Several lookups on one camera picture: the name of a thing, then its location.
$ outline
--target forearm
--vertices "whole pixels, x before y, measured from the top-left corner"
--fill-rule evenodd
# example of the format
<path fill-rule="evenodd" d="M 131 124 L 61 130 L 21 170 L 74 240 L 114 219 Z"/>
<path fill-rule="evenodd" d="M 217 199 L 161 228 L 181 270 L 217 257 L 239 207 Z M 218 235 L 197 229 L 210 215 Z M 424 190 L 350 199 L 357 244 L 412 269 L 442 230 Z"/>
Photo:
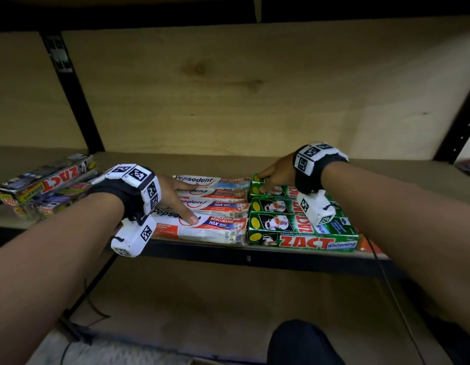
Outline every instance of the forearm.
<path fill-rule="evenodd" d="M 363 233 L 470 332 L 470 205 L 333 162 L 324 188 Z"/>
<path fill-rule="evenodd" d="M 28 360 L 122 215 L 116 196 L 92 194 L 0 249 L 0 363 Z"/>

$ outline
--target wooden back panel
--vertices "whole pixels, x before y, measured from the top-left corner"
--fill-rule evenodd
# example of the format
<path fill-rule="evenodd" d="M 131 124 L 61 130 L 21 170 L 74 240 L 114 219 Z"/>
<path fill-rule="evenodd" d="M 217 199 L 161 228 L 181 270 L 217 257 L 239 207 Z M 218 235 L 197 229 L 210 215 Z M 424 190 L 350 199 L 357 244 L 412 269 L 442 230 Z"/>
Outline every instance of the wooden back panel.
<path fill-rule="evenodd" d="M 470 17 L 64 33 L 108 151 L 431 159 L 470 88 Z"/>
<path fill-rule="evenodd" d="M 86 147 L 37 32 L 0 33 L 0 145 Z"/>

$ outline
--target hand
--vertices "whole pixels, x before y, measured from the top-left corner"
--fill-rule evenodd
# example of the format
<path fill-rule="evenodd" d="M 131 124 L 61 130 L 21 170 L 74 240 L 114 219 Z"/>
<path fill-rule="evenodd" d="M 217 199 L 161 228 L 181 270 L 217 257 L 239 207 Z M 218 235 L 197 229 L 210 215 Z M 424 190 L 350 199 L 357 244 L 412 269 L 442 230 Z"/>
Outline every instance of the hand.
<path fill-rule="evenodd" d="M 191 225 L 198 223 L 198 218 L 193 212 L 183 204 L 176 190 L 191 191 L 197 187 L 194 184 L 188 184 L 181 182 L 178 179 L 173 177 L 168 177 L 164 174 L 157 174 L 157 179 L 159 180 L 161 200 L 159 202 L 160 207 L 169 207 L 174 212 L 181 215 L 185 221 Z"/>
<path fill-rule="evenodd" d="M 275 186 L 282 186 L 286 184 L 293 184 L 296 177 L 296 169 L 292 166 L 291 153 L 283 158 L 278 159 L 274 164 L 270 165 L 266 170 L 259 173 L 259 177 L 269 177 L 266 182 L 260 187 L 263 193 L 271 191 Z"/>

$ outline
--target white and red toothpaste box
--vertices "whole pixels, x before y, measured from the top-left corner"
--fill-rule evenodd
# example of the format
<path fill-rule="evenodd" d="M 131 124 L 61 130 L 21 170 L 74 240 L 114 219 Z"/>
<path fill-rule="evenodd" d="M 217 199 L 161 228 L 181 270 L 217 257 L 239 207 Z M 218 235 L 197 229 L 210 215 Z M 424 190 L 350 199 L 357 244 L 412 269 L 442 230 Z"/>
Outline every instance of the white and red toothpaste box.
<path fill-rule="evenodd" d="M 194 213 L 219 217 L 247 217 L 250 204 L 248 202 L 223 202 L 203 198 L 181 200 Z"/>
<path fill-rule="evenodd" d="M 192 191 L 176 191 L 180 199 L 203 199 L 222 202 L 246 202 L 247 190 L 197 188 Z"/>
<path fill-rule="evenodd" d="M 173 175 L 173 178 L 202 188 L 248 189 L 250 187 L 250 178 L 217 178 L 194 175 Z"/>
<path fill-rule="evenodd" d="M 152 217 L 157 222 L 155 236 L 175 239 L 192 239 L 195 241 L 244 244 L 246 241 L 247 218 L 226 218 L 204 214 L 198 217 L 196 225 L 190 225 L 179 214 L 154 209 Z"/>

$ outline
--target dark pants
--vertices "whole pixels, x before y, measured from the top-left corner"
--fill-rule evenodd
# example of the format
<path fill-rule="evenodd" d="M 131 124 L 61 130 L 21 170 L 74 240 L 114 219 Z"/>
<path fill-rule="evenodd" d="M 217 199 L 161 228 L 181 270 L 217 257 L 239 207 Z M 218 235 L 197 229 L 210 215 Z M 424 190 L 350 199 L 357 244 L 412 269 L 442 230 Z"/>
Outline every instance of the dark pants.
<path fill-rule="evenodd" d="M 344 365 L 317 326 L 302 320 L 283 322 L 272 334 L 267 365 Z"/>

